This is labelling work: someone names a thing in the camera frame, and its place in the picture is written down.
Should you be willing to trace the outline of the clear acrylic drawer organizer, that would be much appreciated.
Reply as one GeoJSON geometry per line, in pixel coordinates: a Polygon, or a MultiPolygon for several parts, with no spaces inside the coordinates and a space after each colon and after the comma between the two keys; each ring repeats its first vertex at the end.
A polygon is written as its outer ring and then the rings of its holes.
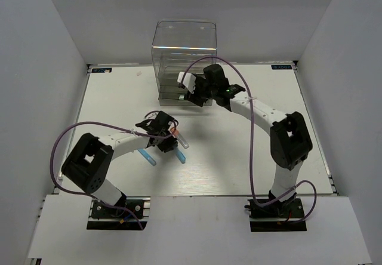
{"type": "Polygon", "coordinates": [[[156,25],[151,54],[159,105],[190,106],[191,102],[178,99],[187,90],[178,87],[177,77],[195,60],[217,55],[216,24],[206,20],[161,20],[156,25]]]}

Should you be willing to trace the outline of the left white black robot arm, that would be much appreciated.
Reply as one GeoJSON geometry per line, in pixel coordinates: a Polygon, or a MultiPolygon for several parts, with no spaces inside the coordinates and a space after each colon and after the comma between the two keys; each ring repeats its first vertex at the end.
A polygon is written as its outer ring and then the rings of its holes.
{"type": "Polygon", "coordinates": [[[111,128],[117,133],[104,137],[89,132],[83,134],[63,162],[61,173],[80,188],[78,195],[101,201],[112,216],[119,217],[126,210],[127,196],[106,178],[110,164],[136,150],[150,147],[157,147],[163,153],[175,150],[178,142],[173,132],[178,121],[163,111],[157,111],[154,118],[135,124],[141,132],[100,122],[89,124],[111,128]]]}

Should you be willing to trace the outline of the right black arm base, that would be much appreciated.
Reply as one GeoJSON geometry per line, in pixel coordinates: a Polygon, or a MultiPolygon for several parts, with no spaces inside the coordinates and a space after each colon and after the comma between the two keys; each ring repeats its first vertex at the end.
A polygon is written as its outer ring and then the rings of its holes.
{"type": "Polygon", "coordinates": [[[275,208],[275,204],[259,207],[252,199],[244,206],[249,214],[251,232],[306,232],[304,208],[300,198],[295,198],[282,209],[275,208]]]}

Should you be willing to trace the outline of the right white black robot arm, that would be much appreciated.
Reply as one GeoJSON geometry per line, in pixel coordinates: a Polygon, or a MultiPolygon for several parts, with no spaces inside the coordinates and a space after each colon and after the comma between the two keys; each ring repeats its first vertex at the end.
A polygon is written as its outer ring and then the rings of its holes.
{"type": "Polygon", "coordinates": [[[189,71],[180,72],[177,82],[187,89],[185,99],[202,107],[207,100],[247,118],[250,123],[250,141],[254,141],[254,127],[260,127],[270,138],[270,153],[276,164],[275,177],[269,191],[269,201],[259,203],[260,208],[269,207],[278,216],[291,209],[291,200],[298,186],[297,177],[303,162],[313,148],[304,117],[299,112],[284,113],[255,98],[249,85],[231,84],[219,64],[204,68],[203,76],[189,71]]]}

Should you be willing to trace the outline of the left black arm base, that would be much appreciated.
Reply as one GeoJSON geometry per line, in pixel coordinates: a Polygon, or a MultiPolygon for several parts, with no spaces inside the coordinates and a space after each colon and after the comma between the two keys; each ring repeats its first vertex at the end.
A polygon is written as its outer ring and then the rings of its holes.
{"type": "Polygon", "coordinates": [[[141,226],[130,212],[112,209],[93,199],[88,215],[87,230],[140,231],[149,221],[150,198],[130,197],[125,202],[128,208],[139,219],[141,226]]]}

